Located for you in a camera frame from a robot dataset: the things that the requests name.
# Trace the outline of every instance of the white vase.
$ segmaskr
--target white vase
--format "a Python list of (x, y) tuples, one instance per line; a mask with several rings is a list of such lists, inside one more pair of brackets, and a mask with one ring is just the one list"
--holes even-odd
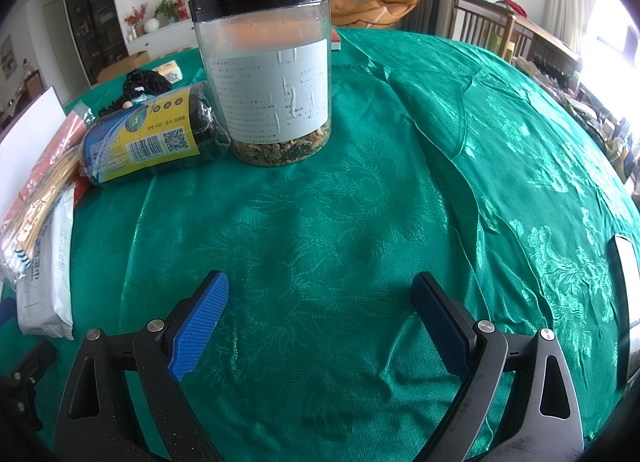
[(149, 32), (158, 30), (158, 27), (160, 26), (160, 22), (155, 17), (153, 17), (151, 19), (147, 19), (143, 26), (145, 28), (145, 32), (148, 34)]

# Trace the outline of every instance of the leather chair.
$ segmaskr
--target leather chair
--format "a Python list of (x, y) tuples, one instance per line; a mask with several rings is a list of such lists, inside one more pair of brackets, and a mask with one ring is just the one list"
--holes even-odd
[(389, 28), (420, 0), (330, 0), (332, 25), (344, 28)]

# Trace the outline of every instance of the green tablecloth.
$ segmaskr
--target green tablecloth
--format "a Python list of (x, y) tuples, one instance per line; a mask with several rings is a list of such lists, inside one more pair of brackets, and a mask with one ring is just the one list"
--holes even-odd
[[(229, 303), (182, 388), (230, 462), (413, 459), (460, 385), (410, 304), (421, 270), (503, 331), (553, 328), (584, 435), (596, 435), (619, 398), (605, 247), (614, 233), (640, 245), (613, 169), (551, 98), (484, 50), (394, 31), (341, 36), (320, 153), (277, 169), (228, 156), (85, 194), (71, 250), (76, 341), (55, 341), (60, 360), (37, 387), (49, 442), (83, 334), (164, 317), (212, 268), (229, 276)], [(184, 84), (204, 79), (197, 50), (172, 58)], [(121, 84), (83, 100), (97, 110)], [(3, 326), (2, 373), (35, 340)], [(474, 452), (507, 394), (508, 381)]]

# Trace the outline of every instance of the smartphone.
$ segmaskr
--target smartphone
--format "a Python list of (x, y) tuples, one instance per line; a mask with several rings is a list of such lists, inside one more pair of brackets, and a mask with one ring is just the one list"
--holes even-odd
[(618, 378), (626, 386), (640, 370), (640, 270), (633, 242), (626, 236), (611, 238), (609, 255), (620, 312)]

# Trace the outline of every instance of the transparent jar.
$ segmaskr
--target transparent jar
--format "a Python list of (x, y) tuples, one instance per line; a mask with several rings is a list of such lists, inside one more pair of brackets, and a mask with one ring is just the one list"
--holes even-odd
[(191, 0), (217, 113), (242, 161), (280, 166), (331, 135), (329, 0)]

